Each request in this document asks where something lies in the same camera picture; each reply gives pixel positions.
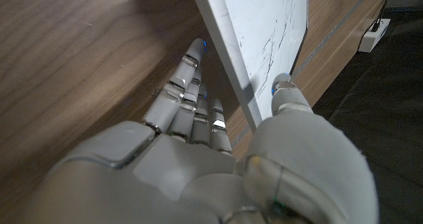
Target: robot finger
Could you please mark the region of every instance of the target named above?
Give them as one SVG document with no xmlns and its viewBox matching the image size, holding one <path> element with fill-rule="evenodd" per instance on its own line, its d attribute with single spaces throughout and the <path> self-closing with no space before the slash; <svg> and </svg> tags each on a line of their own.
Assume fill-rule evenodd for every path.
<svg viewBox="0 0 423 224">
<path fill-rule="evenodd" d="M 199 38 L 195 39 L 169 82 L 166 83 L 159 96 L 145 113 L 143 124 L 153 128 L 156 134 L 168 130 L 205 52 L 206 44 L 204 41 Z"/>
<path fill-rule="evenodd" d="M 220 100 L 215 99 L 211 104 L 210 114 L 210 144 L 211 149 L 232 156 L 231 142 L 227 136 L 223 107 Z"/>
<path fill-rule="evenodd" d="M 183 142 L 189 142 L 191 136 L 192 123 L 196 113 L 200 83 L 201 69 L 198 67 L 182 98 L 178 112 L 176 113 L 169 127 L 168 134 Z"/>
<path fill-rule="evenodd" d="M 210 143 L 210 129 L 207 111 L 207 89 L 206 85 L 202 83 L 198 92 L 194 121 L 192 122 L 192 132 L 190 138 L 191 144 L 202 144 L 208 146 Z"/>
</svg>

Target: metal finger segment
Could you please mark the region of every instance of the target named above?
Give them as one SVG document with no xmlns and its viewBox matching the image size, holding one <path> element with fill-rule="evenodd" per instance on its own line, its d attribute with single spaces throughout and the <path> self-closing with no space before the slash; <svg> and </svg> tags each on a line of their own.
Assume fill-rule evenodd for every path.
<svg viewBox="0 0 423 224">
<path fill-rule="evenodd" d="M 205 52 L 202 39 L 195 39 L 179 63 L 169 82 L 163 87 L 143 117 L 143 124 L 156 133 L 167 131 L 181 105 L 182 98 Z"/>
<path fill-rule="evenodd" d="M 231 142 L 227 136 L 225 118 L 223 117 L 223 107 L 220 100 L 214 100 L 211 105 L 210 114 L 211 132 L 210 144 L 211 149 L 232 155 Z"/>
</svg>

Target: wood grain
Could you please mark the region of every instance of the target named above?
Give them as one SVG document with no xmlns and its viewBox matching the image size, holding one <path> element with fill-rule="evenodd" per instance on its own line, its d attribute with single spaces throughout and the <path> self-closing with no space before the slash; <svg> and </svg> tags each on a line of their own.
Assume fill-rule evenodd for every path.
<svg viewBox="0 0 423 224">
<path fill-rule="evenodd" d="M 314 106 L 357 52 L 362 36 L 382 8 L 382 1 L 365 0 L 294 79 L 311 106 Z"/>
<path fill-rule="evenodd" d="M 354 1 L 310 0 L 309 34 L 299 63 Z M 1 223 L 14 219 L 48 169 L 78 142 L 120 121 L 140 121 L 152 93 L 191 41 L 210 42 L 194 0 L 0 0 L 0 22 Z M 331 45 L 357 38 L 362 27 L 349 30 L 357 35 L 341 34 Z M 210 97 L 223 101 L 233 141 L 247 122 L 209 45 L 204 81 Z M 320 57 L 313 64 L 324 61 Z M 318 70 L 320 76 L 330 67 L 325 68 Z M 303 77 L 301 88 L 315 99 L 334 76 L 336 71 L 316 90 L 311 88 L 320 77 L 308 82 Z M 239 143 L 247 144 L 250 136 L 249 131 Z M 242 155 L 246 146 L 237 149 L 234 154 Z"/>
</svg>

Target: robotic hand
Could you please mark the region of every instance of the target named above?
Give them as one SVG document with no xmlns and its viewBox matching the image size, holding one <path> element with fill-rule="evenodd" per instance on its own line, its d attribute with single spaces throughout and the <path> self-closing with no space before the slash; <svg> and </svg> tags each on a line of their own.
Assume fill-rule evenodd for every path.
<svg viewBox="0 0 423 224">
<path fill-rule="evenodd" d="M 142 124 L 121 122 L 62 159 L 23 222 L 377 223 L 364 157 L 289 75 L 276 77 L 274 116 L 247 155 L 232 157 L 222 105 L 208 111 L 201 83 L 205 45 L 192 43 Z"/>
</svg>

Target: white power strip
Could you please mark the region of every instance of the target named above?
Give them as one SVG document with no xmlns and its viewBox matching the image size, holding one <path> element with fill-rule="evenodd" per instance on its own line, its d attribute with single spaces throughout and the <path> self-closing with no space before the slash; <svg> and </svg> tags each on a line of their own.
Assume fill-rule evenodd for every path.
<svg viewBox="0 0 423 224">
<path fill-rule="evenodd" d="M 372 49 L 376 46 L 376 44 L 380 41 L 383 35 L 385 35 L 386 30 L 388 29 L 388 25 L 391 19 L 382 19 L 377 31 L 372 32 L 370 29 L 364 34 L 362 42 L 360 43 L 360 47 L 358 48 L 359 52 L 371 52 Z"/>
</svg>

